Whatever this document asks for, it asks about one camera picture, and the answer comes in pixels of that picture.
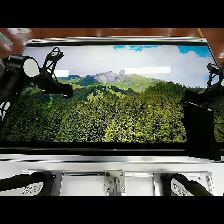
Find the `cloud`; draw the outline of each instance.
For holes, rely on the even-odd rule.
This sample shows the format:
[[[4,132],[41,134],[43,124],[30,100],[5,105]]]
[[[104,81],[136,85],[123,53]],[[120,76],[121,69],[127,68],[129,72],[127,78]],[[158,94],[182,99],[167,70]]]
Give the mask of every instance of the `cloud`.
[[[33,56],[42,66],[46,55],[52,49],[53,47],[26,48],[24,55]],[[161,45],[141,51],[130,50],[128,47],[114,49],[113,46],[102,45],[63,46],[60,49],[65,56],[58,62],[56,69],[69,70],[70,74],[86,76],[107,71],[118,72],[125,68],[161,66],[170,67],[171,74],[146,76],[192,87],[206,87],[206,66],[208,63],[214,63],[211,56],[200,57],[194,51],[183,54],[175,45]]]

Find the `forest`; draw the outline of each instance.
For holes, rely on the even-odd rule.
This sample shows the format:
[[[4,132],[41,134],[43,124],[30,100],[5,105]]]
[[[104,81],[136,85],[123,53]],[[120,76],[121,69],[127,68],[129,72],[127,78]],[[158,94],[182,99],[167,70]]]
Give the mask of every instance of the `forest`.
[[[187,87],[157,82],[142,92],[116,85],[74,88],[74,97],[27,87],[4,120],[2,140],[39,142],[185,142],[180,100]],[[196,92],[200,88],[191,88]],[[215,113],[215,136],[224,142],[224,102]]]

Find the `television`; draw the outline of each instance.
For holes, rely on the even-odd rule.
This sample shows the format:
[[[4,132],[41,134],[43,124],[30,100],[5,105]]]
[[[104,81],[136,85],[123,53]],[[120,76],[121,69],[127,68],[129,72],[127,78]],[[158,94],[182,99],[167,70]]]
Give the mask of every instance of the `television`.
[[[181,99],[207,86],[216,64],[202,38],[74,38],[28,42],[24,56],[43,66],[59,47],[54,74],[73,97],[45,94],[28,85],[10,107],[1,141],[14,146],[74,150],[183,149]],[[224,101],[215,113],[215,137],[224,142]]]

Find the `landscape image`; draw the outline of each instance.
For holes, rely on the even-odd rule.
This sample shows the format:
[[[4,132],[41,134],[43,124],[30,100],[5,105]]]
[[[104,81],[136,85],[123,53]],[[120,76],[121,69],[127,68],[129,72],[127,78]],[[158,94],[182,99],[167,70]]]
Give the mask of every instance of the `landscape image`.
[[[63,46],[55,68],[73,97],[44,94],[31,83],[4,119],[2,140],[38,142],[186,142],[180,100],[206,87],[207,46]],[[53,47],[27,47],[41,67]],[[224,101],[215,112],[224,142]]]

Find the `screen bezel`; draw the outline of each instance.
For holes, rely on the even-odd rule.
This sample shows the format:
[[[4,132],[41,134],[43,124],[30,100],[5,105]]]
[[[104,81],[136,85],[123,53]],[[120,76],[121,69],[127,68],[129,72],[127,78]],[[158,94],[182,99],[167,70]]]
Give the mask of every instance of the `screen bezel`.
[[[83,45],[184,45],[207,46],[217,64],[206,38],[195,37],[76,37],[32,39],[25,47],[83,46]],[[224,154],[224,142],[218,143]],[[185,156],[187,143],[56,143],[1,141],[1,153],[77,154],[77,155],[160,155]]]

